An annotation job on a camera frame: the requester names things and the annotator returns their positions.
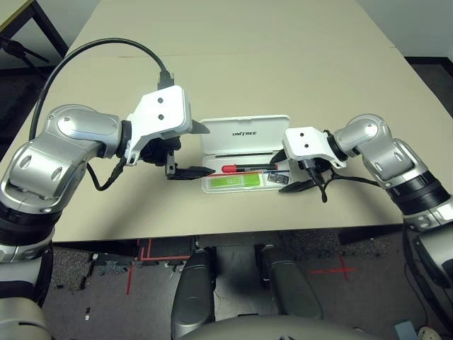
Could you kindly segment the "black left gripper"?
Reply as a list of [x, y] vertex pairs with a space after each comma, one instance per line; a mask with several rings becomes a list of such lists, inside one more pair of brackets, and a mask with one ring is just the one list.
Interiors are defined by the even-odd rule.
[[[210, 134], [210, 129], [204, 124], [192, 120], [192, 134]], [[190, 166], [186, 169], [178, 167], [174, 152], [181, 148], [180, 138], [167, 140], [156, 138], [150, 140], [141, 150], [141, 160], [155, 165], [165, 165], [168, 180], [195, 180], [215, 173], [214, 169], [204, 166]]]

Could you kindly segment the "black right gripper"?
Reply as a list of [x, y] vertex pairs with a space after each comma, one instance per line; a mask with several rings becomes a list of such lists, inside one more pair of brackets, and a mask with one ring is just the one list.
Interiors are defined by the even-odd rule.
[[[281, 149], [272, 157], [270, 163], [276, 164], [286, 159], [286, 152]], [[299, 168], [307, 171], [311, 180], [295, 181], [281, 188], [280, 193], [298, 193], [313, 188], [315, 184], [325, 184], [323, 173], [331, 168], [331, 163], [322, 158], [305, 159], [299, 161]]]

